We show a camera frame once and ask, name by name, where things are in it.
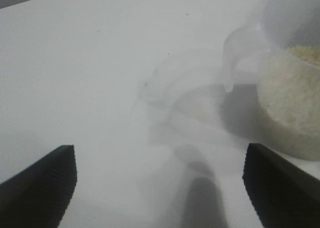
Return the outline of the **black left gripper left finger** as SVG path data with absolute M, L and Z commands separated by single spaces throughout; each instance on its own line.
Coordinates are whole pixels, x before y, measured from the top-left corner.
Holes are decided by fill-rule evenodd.
M 2 228 L 57 228 L 73 197 L 73 145 L 54 149 L 0 185 Z

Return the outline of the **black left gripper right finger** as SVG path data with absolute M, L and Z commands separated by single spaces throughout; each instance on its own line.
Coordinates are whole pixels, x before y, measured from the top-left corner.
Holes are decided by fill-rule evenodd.
M 318 228 L 320 181 L 268 147 L 247 147 L 243 183 L 265 228 Z

